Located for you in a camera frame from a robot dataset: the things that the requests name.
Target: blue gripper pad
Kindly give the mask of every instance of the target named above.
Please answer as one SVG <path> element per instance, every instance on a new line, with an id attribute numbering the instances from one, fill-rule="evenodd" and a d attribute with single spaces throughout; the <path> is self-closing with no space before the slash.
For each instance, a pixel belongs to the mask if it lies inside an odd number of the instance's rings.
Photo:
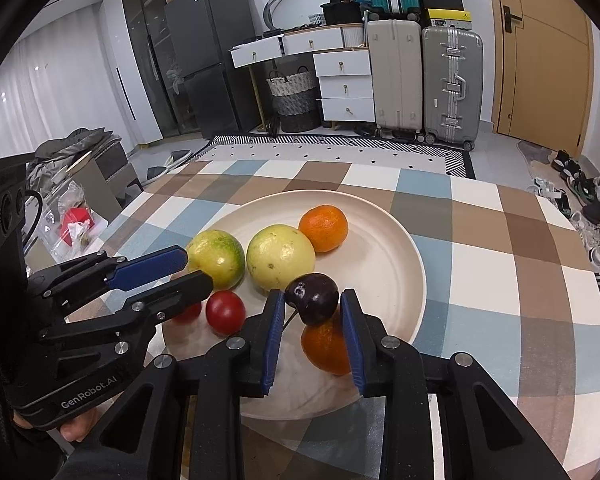
<path id="1" fill-rule="evenodd" d="M 107 276 L 107 283 L 112 290 L 130 291 L 184 269 L 187 261 L 187 251 L 174 245 L 120 264 Z"/>
<path id="2" fill-rule="evenodd" d="M 276 365 L 278 364 L 278 354 L 280 353 L 280 341 L 282 340 L 282 325 L 285 320 L 285 299 L 280 292 L 276 300 L 276 309 L 271 318 L 269 333 L 264 347 L 264 357 L 262 361 L 262 376 L 260 384 L 265 395 L 269 395 L 269 390 L 273 386 L 273 379 L 276 375 Z"/>
<path id="3" fill-rule="evenodd" d="M 344 293 L 340 295 L 340 314 L 342 316 L 342 331 L 347 346 L 351 376 L 353 377 L 353 383 L 357 386 L 360 395 L 363 395 L 366 377 L 362 345 L 360 344 L 356 324 L 351 315 L 349 301 L 347 301 L 347 297 Z"/>

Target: red object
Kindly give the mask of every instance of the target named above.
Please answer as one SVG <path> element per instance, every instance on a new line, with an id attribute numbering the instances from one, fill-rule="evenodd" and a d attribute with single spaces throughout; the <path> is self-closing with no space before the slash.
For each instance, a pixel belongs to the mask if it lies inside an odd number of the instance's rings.
<path id="1" fill-rule="evenodd" d="M 89 229 L 95 225 L 89 210 L 84 207 L 72 207 L 64 214 L 62 225 L 60 226 L 60 237 L 69 247 L 73 244 L 71 235 L 69 234 L 69 224 L 75 224 L 76 222 L 84 223 L 86 221 L 89 221 Z"/>
<path id="2" fill-rule="evenodd" d="M 238 332 L 247 318 L 244 303 L 230 290 L 219 290 L 206 300 L 206 321 L 221 335 Z"/>
<path id="3" fill-rule="evenodd" d="M 195 303 L 189 305 L 182 314 L 171 319 L 174 323 L 184 325 L 192 323 L 198 319 L 198 316 L 202 312 L 202 303 Z"/>

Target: gray suitcase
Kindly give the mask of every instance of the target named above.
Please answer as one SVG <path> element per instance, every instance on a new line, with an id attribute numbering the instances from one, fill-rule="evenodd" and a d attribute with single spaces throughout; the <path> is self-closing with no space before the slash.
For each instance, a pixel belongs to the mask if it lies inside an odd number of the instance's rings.
<path id="1" fill-rule="evenodd" d="M 368 22 L 367 37 L 379 128 L 422 129 L 420 25 L 405 20 Z"/>
<path id="2" fill-rule="evenodd" d="M 482 40 L 470 30 L 428 27 L 422 47 L 425 140 L 462 144 L 470 151 L 482 107 Z"/>

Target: fruit stem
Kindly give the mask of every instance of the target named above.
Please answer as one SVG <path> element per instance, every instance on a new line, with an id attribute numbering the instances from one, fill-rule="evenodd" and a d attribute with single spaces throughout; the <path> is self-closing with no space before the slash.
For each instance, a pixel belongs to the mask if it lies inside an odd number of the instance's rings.
<path id="1" fill-rule="evenodd" d="M 289 319 L 287 319 L 287 320 L 286 320 L 286 323 L 285 323 L 285 324 L 283 325 L 283 327 L 282 327 L 282 332 L 284 332 L 284 331 L 285 331 L 285 328 L 286 328 L 286 326 L 287 326 L 289 323 L 291 323 L 291 320 L 292 320 L 293 318 L 295 318 L 295 317 L 296 317 L 296 314 L 297 314 L 297 313 L 298 313 L 298 311 L 297 311 L 297 310 L 294 310 L 294 312 L 293 312 L 293 314 L 291 315 L 291 317 L 290 317 Z"/>

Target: dark plum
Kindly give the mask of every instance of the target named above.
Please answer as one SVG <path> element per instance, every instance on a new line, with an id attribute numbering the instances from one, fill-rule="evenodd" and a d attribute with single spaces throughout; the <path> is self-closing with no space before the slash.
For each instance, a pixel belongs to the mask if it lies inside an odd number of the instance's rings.
<path id="1" fill-rule="evenodd" d="M 285 289 L 285 303 L 296 309 L 305 325 L 331 319 L 338 307 L 338 286 L 326 274 L 312 272 L 294 279 Z"/>

